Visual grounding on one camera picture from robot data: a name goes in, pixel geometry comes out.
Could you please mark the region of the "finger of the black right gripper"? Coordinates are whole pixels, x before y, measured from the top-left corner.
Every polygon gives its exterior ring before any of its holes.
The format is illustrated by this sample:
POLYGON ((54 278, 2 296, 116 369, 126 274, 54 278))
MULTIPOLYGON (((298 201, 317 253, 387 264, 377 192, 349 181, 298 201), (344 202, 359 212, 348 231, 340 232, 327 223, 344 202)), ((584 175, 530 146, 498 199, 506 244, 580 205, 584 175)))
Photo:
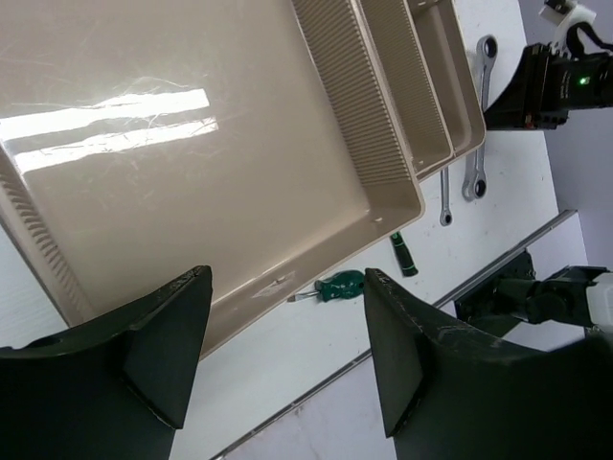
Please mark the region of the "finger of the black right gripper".
POLYGON ((520 130, 525 127, 527 65, 519 63, 509 84, 484 111, 487 130, 520 130))

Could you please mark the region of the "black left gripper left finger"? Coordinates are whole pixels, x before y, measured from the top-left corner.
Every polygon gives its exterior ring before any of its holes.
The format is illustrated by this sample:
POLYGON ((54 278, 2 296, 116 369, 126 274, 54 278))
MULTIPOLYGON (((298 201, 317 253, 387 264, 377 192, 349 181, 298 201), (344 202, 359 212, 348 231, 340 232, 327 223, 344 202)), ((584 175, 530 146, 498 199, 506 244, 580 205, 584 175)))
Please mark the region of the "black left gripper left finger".
POLYGON ((212 305, 194 267, 84 324, 1 351, 5 459, 166 459, 212 305))

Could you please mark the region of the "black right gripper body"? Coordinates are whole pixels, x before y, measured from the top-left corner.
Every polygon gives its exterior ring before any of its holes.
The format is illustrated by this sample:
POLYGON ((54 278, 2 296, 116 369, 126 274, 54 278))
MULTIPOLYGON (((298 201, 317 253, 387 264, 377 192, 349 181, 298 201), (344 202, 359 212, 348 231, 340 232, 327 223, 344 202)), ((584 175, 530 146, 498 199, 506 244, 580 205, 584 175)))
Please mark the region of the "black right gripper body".
POLYGON ((555 129, 573 110, 612 106, 612 45, 585 21, 565 34, 565 53, 537 43, 524 49, 521 126, 555 129))

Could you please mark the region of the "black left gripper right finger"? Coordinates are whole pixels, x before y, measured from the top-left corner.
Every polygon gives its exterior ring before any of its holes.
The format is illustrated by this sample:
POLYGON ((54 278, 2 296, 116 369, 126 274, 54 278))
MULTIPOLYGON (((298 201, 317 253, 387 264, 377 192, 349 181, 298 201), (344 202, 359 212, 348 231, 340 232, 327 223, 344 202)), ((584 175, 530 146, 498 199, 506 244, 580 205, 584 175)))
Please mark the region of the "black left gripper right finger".
POLYGON ((400 459, 608 459, 612 343, 508 342, 368 269, 365 315, 385 435, 400 459))

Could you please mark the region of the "slim black green screwdriver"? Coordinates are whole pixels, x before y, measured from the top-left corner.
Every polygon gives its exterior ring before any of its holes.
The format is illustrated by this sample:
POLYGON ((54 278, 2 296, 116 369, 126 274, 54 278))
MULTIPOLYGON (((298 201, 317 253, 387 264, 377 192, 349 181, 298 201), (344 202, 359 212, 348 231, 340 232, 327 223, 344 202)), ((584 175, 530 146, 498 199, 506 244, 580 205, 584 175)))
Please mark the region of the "slim black green screwdriver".
POLYGON ((406 278, 417 276, 419 271, 401 234, 399 232, 392 234, 390 241, 402 275, 406 278))

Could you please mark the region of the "beige toolbox with clear lid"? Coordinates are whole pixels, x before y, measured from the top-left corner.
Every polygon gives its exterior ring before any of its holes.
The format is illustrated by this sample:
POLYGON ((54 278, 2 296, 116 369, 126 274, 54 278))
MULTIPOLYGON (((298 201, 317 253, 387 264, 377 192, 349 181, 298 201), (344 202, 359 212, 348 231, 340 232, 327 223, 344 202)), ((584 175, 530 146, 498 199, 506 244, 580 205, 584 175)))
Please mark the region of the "beige toolbox with clear lid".
POLYGON ((210 353, 484 139, 451 1, 1 5, 1 219, 71 327, 206 265, 210 353))

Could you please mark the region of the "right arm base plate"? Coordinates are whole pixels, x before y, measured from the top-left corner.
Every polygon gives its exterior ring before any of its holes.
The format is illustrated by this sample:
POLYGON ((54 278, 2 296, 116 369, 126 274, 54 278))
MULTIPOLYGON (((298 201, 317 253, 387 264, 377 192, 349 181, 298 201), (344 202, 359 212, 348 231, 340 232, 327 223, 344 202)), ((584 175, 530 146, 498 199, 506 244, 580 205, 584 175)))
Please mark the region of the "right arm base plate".
POLYGON ((471 287, 454 301, 456 317, 488 334, 502 338, 521 320, 502 312, 502 302, 495 299, 495 288, 503 279, 535 279, 533 259, 527 250, 502 262, 487 275, 479 278, 471 287))

